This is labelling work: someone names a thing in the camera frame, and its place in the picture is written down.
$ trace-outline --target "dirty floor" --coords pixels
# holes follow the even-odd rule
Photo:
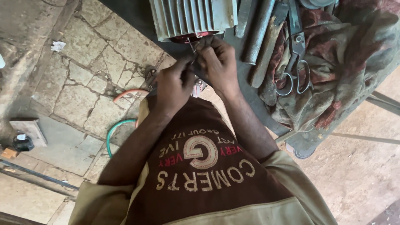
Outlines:
[[[122,119],[137,118],[143,96],[133,93],[116,103],[113,98],[124,90],[146,88],[143,73],[148,65],[160,70],[175,60],[97,0],[82,0],[59,33],[66,46],[34,68],[46,65],[28,106],[40,118],[48,147],[22,153],[10,162],[78,187],[83,181],[97,181],[110,159],[105,149],[107,131]],[[400,86],[399,75],[400,67],[377,90],[400,100],[400,92],[392,91]],[[226,116],[212,88],[201,97]],[[133,130],[132,124],[124,124],[114,132],[112,152]],[[335,132],[400,139],[400,120],[364,102]],[[310,158],[295,160],[339,224],[364,225],[373,224],[400,199],[399,158],[397,145],[328,137]],[[8,171],[16,175],[0,174],[1,212],[49,225],[68,223],[76,191],[37,186],[32,184],[36,181],[19,179],[23,174]],[[399,214],[397,207],[392,215],[400,218]],[[388,224],[380,221],[374,224]]]

